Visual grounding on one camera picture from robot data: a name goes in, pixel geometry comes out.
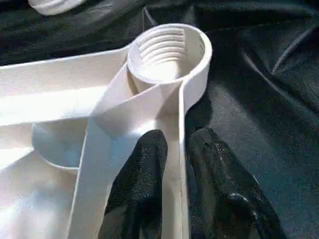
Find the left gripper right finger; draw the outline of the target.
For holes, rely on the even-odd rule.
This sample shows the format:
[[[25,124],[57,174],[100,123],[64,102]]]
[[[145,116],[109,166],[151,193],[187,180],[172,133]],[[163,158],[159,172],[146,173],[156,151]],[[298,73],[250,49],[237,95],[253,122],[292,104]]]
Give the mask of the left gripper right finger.
[[[286,238],[256,179],[212,129],[195,131],[189,138],[188,151],[205,238],[247,239],[251,228],[261,239]]]

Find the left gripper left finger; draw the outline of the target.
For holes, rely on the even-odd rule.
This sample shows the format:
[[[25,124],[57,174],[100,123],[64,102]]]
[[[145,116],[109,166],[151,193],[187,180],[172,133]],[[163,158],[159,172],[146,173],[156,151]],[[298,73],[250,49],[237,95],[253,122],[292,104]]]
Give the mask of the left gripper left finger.
[[[161,238],[162,178],[167,151],[160,129],[139,138],[113,182],[98,238]]]

